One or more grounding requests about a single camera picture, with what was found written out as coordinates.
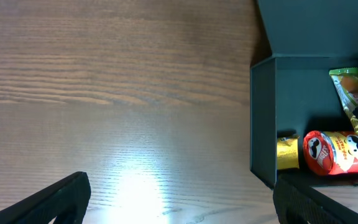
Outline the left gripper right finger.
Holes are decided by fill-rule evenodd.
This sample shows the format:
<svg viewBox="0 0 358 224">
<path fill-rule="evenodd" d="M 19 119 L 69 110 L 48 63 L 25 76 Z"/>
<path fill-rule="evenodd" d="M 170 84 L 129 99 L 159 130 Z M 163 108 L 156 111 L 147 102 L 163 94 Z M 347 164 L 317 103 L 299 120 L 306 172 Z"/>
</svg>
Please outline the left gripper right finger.
<svg viewBox="0 0 358 224">
<path fill-rule="evenodd" d="M 288 175 L 276 181 L 273 203 L 281 224 L 358 224 L 358 213 Z"/>
</svg>

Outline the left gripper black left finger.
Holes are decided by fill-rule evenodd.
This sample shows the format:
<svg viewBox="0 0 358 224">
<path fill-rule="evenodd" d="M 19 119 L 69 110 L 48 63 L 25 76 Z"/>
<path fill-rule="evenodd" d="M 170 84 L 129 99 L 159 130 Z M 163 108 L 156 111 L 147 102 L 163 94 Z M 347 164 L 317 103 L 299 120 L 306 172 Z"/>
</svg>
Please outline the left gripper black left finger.
<svg viewBox="0 0 358 224">
<path fill-rule="evenodd" d="M 86 172 L 75 172 L 0 211 L 0 224 L 82 224 L 91 196 Z"/>
</svg>

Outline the green snack packet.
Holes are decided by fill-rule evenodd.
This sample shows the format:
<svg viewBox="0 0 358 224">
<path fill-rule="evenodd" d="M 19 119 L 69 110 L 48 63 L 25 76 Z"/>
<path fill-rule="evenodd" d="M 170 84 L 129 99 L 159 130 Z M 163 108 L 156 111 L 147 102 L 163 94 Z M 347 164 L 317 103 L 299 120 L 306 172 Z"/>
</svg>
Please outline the green snack packet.
<svg viewBox="0 0 358 224">
<path fill-rule="evenodd" d="M 354 131 L 358 134 L 358 118 L 353 111 L 358 107 L 358 68 L 339 68 L 329 71 L 342 108 L 349 118 Z"/>
</svg>

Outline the yellow biscuit packet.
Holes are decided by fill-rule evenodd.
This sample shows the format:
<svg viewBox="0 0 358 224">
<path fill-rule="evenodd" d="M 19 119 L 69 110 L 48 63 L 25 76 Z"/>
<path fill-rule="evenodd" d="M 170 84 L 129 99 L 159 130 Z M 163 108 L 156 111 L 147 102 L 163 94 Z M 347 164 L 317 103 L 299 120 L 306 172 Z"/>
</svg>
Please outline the yellow biscuit packet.
<svg viewBox="0 0 358 224">
<path fill-rule="evenodd" d="M 277 169 L 299 169 L 297 135 L 277 139 Z"/>
</svg>

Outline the red Pringles can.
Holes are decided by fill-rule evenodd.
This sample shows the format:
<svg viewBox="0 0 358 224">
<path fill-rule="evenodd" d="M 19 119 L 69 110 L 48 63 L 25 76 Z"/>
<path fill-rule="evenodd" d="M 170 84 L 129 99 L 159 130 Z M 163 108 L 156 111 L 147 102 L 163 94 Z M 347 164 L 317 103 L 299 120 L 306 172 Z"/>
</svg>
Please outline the red Pringles can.
<svg viewBox="0 0 358 224">
<path fill-rule="evenodd" d="M 358 174 L 358 134 L 311 131 L 303 140 L 305 161 L 315 174 Z"/>
</svg>

